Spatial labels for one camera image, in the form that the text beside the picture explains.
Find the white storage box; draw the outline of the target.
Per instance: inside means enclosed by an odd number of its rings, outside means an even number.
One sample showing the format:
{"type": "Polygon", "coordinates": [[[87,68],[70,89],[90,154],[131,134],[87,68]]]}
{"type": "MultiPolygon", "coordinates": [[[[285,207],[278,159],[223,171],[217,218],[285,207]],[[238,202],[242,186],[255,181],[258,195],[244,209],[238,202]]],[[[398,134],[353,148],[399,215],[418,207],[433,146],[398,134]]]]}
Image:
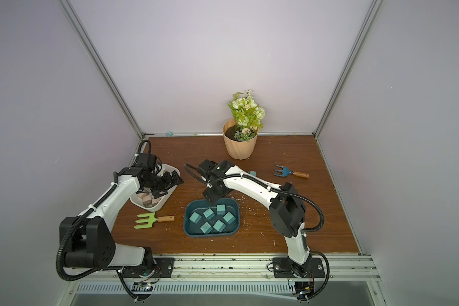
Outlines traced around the white storage box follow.
{"type": "MultiPolygon", "coordinates": [[[[163,163],[161,173],[159,173],[158,176],[161,177],[165,173],[171,174],[173,171],[177,172],[177,174],[180,174],[180,171],[177,168],[163,163]]],[[[172,196],[176,188],[177,186],[171,187],[167,191],[166,195],[163,195],[157,199],[153,198],[151,195],[149,196],[147,193],[134,194],[130,197],[130,201],[132,204],[140,207],[141,209],[147,210],[149,212],[157,212],[168,201],[169,197],[172,196]]]]}

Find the dark teal storage box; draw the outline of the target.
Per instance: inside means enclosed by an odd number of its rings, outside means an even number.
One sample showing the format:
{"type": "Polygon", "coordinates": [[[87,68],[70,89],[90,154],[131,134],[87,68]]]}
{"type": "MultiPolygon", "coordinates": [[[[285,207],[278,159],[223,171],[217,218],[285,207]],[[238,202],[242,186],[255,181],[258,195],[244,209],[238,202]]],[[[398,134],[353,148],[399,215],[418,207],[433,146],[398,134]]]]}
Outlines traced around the dark teal storage box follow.
{"type": "Polygon", "coordinates": [[[222,198],[216,204],[207,200],[195,200],[186,207],[183,229],[188,237],[230,236],[239,228],[239,205],[232,198],[222,198]]]}

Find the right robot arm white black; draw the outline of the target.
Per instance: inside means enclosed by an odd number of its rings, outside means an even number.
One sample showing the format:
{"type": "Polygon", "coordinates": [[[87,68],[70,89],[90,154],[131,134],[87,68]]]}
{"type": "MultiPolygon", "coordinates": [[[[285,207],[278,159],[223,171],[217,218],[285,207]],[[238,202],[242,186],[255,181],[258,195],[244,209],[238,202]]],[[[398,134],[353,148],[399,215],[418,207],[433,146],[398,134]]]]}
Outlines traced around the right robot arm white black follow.
{"type": "Polygon", "coordinates": [[[185,164],[184,169],[206,185],[203,196],[212,204],[238,191],[267,208],[272,226],[284,237],[288,248],[288,268],[284,273],[299,278],[311,273],[312,252],[306,235],[324,227],[325,215],[318,205],[300,195],[293,184],[264,181],[227,160],[205,160],[198,167],[185,164]]]}

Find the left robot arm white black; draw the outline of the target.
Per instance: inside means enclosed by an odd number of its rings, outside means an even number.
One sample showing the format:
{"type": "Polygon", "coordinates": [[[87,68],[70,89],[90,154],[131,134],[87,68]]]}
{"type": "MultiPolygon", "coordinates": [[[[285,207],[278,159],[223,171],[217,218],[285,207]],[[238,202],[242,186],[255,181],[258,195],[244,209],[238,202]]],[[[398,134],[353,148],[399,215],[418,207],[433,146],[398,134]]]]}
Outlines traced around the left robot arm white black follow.
{"type": "Polygon", "coordinates": [[[102,270],[131,269],[135,277],[158,272],[150,248],[122,245],[112,237],[128,201],[157,212],[184,182],[179,170],[162,163],[151,149],[151,142],[142,140],[131,165],[114,173],[108,190],[79,215],[61,222],[56,272],[62,280],[76,281],[102,270]]]}

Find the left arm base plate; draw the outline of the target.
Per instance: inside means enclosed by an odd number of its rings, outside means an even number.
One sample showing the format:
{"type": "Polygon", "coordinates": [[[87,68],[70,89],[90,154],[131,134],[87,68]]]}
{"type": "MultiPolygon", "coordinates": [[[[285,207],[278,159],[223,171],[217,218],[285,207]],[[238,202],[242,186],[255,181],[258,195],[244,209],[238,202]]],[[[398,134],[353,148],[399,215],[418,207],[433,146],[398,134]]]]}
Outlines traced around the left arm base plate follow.
{"type": "Polygon", "coordinates": [[[125,278],[143,278],[146,279],[150,275],[157,279],[171,278],[173,268],[175,266],[175,258],[156,256],[151,261],[147,261],[140,266],[127,266],[122,271],[122,276],[125,278]]]}

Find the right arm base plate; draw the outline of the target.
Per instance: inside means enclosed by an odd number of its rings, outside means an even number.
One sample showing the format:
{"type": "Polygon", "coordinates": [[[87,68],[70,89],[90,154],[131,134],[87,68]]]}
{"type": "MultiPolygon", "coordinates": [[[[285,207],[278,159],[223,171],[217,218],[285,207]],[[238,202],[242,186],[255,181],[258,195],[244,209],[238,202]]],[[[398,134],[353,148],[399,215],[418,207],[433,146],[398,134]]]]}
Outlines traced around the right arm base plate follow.
{"type": "Polygon", "coordinates": [[[276,257],[267,265],[267,270],[275,278],[321,278],[324,279],[325,265],[321,258],[308,257],[303,265],[295,263],[289,258],[276,257]]]}

